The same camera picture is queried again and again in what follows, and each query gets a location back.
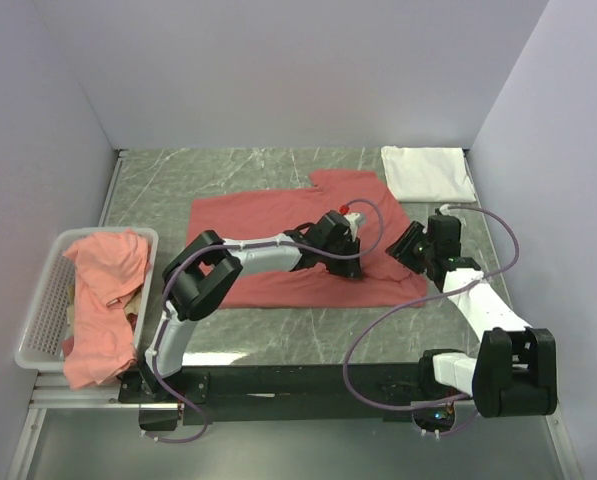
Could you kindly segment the dark red t-shirt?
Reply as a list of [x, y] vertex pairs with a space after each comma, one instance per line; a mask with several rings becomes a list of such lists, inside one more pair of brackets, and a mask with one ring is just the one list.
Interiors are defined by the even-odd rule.
[[329, 274], [323, 265], [297, 272], [269, 272], [240, 277], [222, 308], [393, 307], [426, 296], [424, 277], [391, 258], [386, 249], [410, 220], [385, 183], [371, 171], [317, 170], [301, 189], [256, 190], [193, 200], [188, 240], [205, 230], [225, 239], [271, 237], [351, 202], [365, 214], [359, 230], [365, 256], [362, 278]]

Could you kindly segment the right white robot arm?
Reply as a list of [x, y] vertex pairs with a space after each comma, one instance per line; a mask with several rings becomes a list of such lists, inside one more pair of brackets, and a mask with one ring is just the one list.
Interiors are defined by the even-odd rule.
[[494, 291], [481, 266], [462, 253], [462, 223], [438, 212], [412, 222], [387, 248], [389, 256], [424, 274], [467, 320], [479, 341], [476, 357], [427, 350], [419, 361], [421, 387], [444, 387], [471, 397], [485, 418], [547, 416], [558, 404], [556, 341], [531, 327]]

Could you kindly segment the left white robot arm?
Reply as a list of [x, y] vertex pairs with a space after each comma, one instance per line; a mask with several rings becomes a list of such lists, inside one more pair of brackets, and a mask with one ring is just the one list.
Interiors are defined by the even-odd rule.
[[165, 269], [162, 315], [139, 367], [142, 389], [154, 399], [162, 381], [179, 373], [197, 323], [223, 303], [235, 282], [268, 272], [293, 272], [319, 264], [332, 275], [361, 277], [359, 227], [365, 215], [331, 210], [317, 222], [273, 237], [233, 240], [202, 232]]

